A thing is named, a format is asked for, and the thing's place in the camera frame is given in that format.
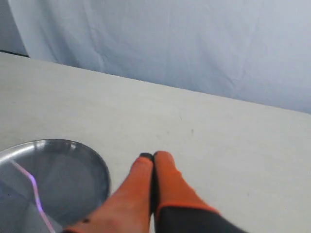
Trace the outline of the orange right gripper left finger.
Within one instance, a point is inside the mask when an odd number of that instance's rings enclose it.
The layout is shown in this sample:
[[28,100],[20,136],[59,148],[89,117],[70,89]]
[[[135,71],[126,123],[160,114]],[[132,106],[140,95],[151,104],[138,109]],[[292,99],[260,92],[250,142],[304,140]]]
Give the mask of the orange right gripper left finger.
[[64,233],[147,233],[151,217],[153,156],[142,153],[115,193]]

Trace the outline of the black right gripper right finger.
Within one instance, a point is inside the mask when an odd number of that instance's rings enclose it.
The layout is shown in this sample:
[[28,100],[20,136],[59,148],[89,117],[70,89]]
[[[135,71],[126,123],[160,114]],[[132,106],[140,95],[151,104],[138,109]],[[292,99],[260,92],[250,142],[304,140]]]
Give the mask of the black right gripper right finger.
[[213,207],[205,203],[184,180],[173,156],[165,151],[153,155],[153,211],[157,233],[242,233]]

